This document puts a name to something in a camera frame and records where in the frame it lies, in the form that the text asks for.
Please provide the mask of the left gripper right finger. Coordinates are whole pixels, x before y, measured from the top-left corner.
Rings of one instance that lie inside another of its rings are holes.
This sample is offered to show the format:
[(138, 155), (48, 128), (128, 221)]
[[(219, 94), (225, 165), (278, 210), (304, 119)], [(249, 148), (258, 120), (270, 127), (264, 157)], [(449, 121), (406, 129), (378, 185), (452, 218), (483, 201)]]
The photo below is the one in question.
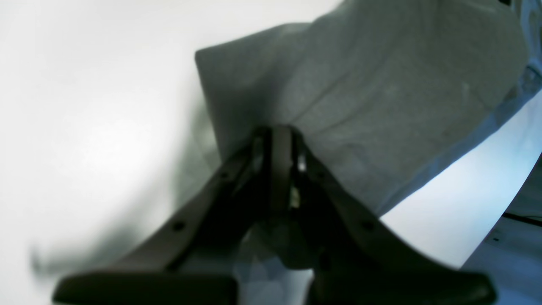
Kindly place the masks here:
[(485, 274), (422, 255), (356, 201), (290, 127), (271, 129), (274, 251), (311, 269), (308, 305), (493, 305)]

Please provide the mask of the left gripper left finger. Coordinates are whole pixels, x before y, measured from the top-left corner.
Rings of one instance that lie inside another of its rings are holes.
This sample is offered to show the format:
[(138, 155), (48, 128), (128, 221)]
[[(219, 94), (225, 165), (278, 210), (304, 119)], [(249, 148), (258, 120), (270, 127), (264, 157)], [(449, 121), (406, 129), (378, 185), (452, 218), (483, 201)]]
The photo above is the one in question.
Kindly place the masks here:
[(229, 158), (202, 190), (120, 260), (63, 278), (68, 305), (237, 305), (240, 243), (265, 212), (269, 129)]

